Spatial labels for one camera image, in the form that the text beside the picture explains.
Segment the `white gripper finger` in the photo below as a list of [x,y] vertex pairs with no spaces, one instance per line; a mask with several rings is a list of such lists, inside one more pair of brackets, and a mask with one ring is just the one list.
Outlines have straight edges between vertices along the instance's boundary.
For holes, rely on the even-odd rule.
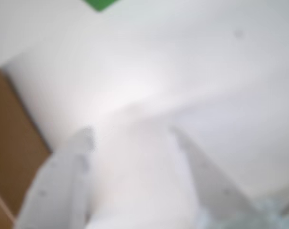
[[251,228],[260,210],[186,133],[178,127],[172,127],[171,133],[192,178],[199,204],[198,228]]
[[91,127],[74,134],[38,169],[15,221],[17,229],[83,229],[90,215]]

